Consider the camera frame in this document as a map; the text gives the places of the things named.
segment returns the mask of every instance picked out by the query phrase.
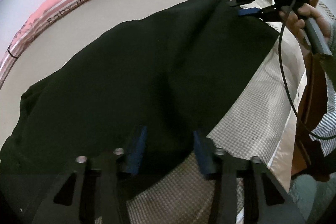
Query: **black cloth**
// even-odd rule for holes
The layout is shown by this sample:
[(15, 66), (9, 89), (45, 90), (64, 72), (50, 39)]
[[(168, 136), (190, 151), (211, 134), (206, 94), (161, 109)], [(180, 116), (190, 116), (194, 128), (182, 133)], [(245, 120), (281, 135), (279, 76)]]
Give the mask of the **black cloth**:
[(120, 23), (31, 86), (0, 152), (0, 189), (13, 210), (31, 214), (67, 160), (121, 148), (139, 124), (148, 128), (146, 179), (126, 184), (129, 197), (180, 164), (192, 132), (216, 126), (278, 37), (227, 1), (188, 0)]

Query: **beige bedsheet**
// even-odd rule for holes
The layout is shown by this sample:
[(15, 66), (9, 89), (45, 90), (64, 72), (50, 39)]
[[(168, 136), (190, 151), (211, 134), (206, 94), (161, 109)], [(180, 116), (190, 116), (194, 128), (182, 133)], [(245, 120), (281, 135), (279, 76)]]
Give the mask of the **beige bedsheet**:
[[(61, 68), (118, 23), (145, 18), (183, 1), (90, 0), (49, 27), (20, 56), (0, 90), (0, 147), (18, 121), (21, 95), (32, 84)], [(279, 23), (271, 25), (280, 30)], [(297, 107), (306, 85), (305, 66), (300, 47), (288, 30), (283, 37), (283, 62)], [(209, 137), (234, 156), (260, 156), (288, 190), (295, 124), (278, 67), (276, 43)], [(212, 193), (212, 182), (203, 181), (192, 154), (160, 183), (128, 203), (132, 223), (205, 223)]]

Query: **hand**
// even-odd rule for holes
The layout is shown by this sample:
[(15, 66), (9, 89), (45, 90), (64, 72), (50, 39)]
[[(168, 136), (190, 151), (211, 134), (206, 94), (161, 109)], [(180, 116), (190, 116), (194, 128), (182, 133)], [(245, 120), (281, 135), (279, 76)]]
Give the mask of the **hand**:
[[(283, 11), (280, 11), (280, 17), (285, 20), (286, 7), (282, 7)], [(301, 8), (298, 9), (298, 13), (305, 17), (312, 17), (316, 20), (318, 26), (321, 29), (323, 36), (326, 41), (330, 38), (331, 28), (329, 22), (320, 14), (320, 12), (305, 3)], [(292, 32), (292, 34), (296, 37), (297, 40), (303, 42), (303, 28), (305, 27), (305, 21), (303, 19), (299, 19), (298, 16), (291, 11), (289, 17), (286, 22), (286, 27)]]

